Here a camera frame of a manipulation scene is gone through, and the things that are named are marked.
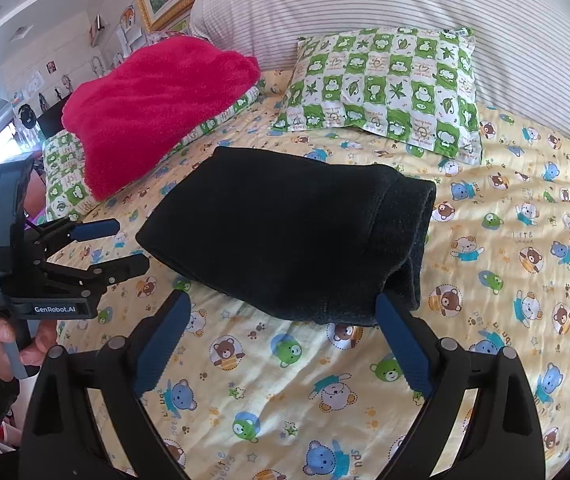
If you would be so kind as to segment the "red fluffy blanket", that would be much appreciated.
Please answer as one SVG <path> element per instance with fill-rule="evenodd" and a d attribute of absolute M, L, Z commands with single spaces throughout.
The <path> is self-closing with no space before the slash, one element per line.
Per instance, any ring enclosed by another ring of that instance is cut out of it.
<path fill-rule="evenodd" d="M 141 48 L 110 74 L 81 84 L 64 106 L 62 124 L 84 145 L 133 128 L 168 134 L 174 145 L 227 110 L 260 75 L 252 56 L 174 36 Z"/>

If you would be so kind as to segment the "black fleece pants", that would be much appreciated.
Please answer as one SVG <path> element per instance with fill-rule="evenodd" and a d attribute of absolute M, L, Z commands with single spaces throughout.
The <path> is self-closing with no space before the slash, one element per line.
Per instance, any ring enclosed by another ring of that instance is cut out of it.
<path fill-rule="evenodd" d="M 386 165 L 217 148 L 136 238 L 176 273 L 274 318 L 371 326 L 381 294 L 419 307 L 436 194 Z"/>

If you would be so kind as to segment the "green checkered pillow under blanket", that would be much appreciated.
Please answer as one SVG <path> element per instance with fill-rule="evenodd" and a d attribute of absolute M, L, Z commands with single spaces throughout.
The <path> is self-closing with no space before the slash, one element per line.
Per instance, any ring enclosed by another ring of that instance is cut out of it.
<path fill-rule="evenodd" d="M 109 133 L 106 140 L 84 145 L 73 132 L 61 130 L 43 145 L 46 219 L 78 220 L 102 200 L 153 170 L 158 162 L 212 133 L 235 118 L 260 96 L 257 86 L 247 90 L 227 110 L 170 145 L 171 137 L 133 128 Z"/>

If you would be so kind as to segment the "green white checkered pillow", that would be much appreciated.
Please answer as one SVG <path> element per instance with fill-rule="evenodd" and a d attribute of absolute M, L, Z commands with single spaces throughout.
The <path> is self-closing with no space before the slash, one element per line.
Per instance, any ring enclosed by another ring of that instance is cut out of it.
<path fill-rule="evenodd" d="M 301 37 L 273 126 L 357 128 L 477 166 L 475 47 L 467 27 L 379 26 Z"/>

